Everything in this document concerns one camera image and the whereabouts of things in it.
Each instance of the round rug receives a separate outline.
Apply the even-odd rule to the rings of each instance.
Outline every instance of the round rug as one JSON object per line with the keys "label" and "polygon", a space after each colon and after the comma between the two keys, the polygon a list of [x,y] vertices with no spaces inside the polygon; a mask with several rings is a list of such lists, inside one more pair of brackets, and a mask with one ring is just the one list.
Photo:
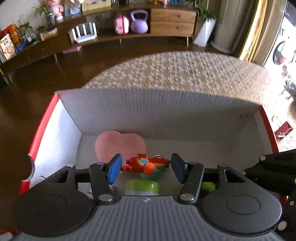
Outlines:
{"label": "round rug", "polygon": [[[184,51],[142,56],[103,71],[84,88],[152,88],[240,98],[263,105],[274,131],[278,129],[274,115],[296,126],[296,107],[280,97],[284,88],[277,77],[262,66],[222,54]],[[294,132],[278,142],[280,151],[296,148]]]}

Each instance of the purple kettlebell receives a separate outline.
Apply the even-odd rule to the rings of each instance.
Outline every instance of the purple kettlebell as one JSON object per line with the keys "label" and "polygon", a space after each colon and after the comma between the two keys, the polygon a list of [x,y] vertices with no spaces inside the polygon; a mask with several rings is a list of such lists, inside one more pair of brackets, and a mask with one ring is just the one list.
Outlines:
{"label": "purple kettlebell", "polygon": [[[134,14],[136,13],[144,13],[144,19],[135,19]],[[131,30],[137,34],[144,34],[148,31],[148,24],[147,24],[148,12],[145,10],[134,10],[131,12]]]}

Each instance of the dark wooden floor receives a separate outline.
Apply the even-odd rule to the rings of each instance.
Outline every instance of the dark wooden floor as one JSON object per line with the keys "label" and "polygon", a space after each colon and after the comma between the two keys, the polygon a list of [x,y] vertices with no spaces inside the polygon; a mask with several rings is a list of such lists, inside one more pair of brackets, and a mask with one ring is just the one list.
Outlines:
{"label": "dark wooden floor", "polygon": [[58,54],[18,70],[15,87],[0,90],[0,229],[13,228],[11,204],[18,195],[20,181],[28,178],[27,157],[39,121],[54,91],[80,88],[101,71],[123,61],[166,51],[216,52],[211,46],[186,47],[185,38],[159,37],[124,39],[85,46],[78,53]]}

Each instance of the pink plush toy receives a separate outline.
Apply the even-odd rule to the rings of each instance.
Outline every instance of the pink plush toy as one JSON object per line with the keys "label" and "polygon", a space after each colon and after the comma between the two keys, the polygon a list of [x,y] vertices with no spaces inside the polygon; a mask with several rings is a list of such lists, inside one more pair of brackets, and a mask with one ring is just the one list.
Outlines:
{"label": "pink plush toy", "polygon": [[117,131],[106,131],[99,135],[94,151],[100,162],[108,163],[117,153],[122,155],[122,163],[138,153],[146,152],[146,144],[137,134],[121,134]]}
{"label": "pink plush toy", "polygon": [[60,5],[61,0],[46,0],[46,2],[50,6],[50,12],[57,16],[57,21],[62,20],[64,18],[62,15],[64,7]]}

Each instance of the pink heart-shaped object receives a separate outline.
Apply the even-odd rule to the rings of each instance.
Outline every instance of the pink heart-shaped object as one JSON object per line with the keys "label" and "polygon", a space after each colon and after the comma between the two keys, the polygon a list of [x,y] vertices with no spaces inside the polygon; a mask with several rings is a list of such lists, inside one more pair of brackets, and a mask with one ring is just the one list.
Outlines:
{"label": "pink heart-shaped object", "polygon": [[146,144],[137,134],[121,134],[117,131],[106,131],[99,135],[94,144],[94,151],[100,162],[108,163],[117,153],[122,155],[122,163],[146,152]]}

